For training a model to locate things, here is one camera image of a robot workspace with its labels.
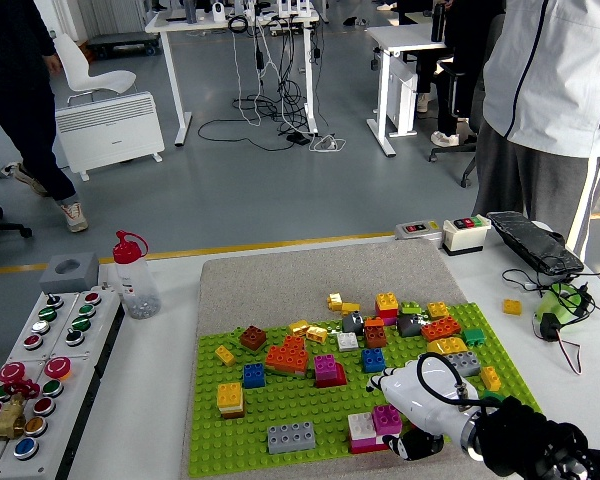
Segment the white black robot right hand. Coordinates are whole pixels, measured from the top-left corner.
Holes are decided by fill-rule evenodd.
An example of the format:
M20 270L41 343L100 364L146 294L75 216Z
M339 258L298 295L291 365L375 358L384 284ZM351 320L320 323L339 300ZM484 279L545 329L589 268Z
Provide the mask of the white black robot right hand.
M437 454L449 438L470 458L483 459L476 422L484 409L477 391L442 356L427 353L403 367L387 368L369 379L366 390L374 389L412 425L400 437L383 437L401 458L413 461Z

